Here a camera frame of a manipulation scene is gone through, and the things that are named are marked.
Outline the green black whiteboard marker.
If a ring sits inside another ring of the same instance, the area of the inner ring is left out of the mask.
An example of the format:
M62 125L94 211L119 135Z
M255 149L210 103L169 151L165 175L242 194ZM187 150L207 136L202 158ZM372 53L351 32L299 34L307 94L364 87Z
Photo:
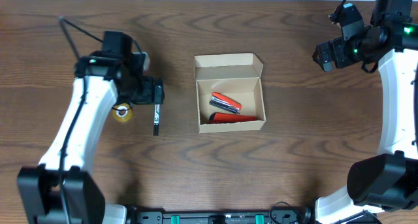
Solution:
M158 136L159 135L160 110L161 110L161 105L156 104L155 108L154 108L153 136Z

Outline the red stapler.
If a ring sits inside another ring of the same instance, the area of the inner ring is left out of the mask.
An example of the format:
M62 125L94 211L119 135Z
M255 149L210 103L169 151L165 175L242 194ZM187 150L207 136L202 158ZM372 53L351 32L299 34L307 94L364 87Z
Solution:
M209 104L233 114L238 114L242 109L242 105L239 102L218 92L212 93Z

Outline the red utility knife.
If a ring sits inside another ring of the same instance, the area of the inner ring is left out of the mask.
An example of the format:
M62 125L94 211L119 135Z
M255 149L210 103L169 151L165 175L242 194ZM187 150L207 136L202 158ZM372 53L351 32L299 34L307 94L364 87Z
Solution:
M246 116L241 114L226 114L215 112L209 117L209 123L241 123L247 121L255 121L255 116Z

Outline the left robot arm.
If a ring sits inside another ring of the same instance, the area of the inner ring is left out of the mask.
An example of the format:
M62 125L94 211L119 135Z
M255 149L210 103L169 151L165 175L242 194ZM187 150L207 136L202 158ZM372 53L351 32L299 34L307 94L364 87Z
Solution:
M94 182L95 152L110 112L126 118L134 104L152 104L159 127L163 82L146 76L149 56L133 51L125 33L106 31L100 50L79 57L72 97L48 151L35 167L23 167L18 190L30 223L133 223L135 212L109 204Z

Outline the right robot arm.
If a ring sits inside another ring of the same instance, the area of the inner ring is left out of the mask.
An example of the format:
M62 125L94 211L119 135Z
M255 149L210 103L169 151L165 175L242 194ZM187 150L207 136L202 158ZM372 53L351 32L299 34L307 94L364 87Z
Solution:
M377 223L379 213L417 207L417 24L413 0L376 0L369 25L343 0L329 16L341 36L318 44L313 60L329 72L361 64L383 92L377 154L354 163L347 183L320 197L304 223Z

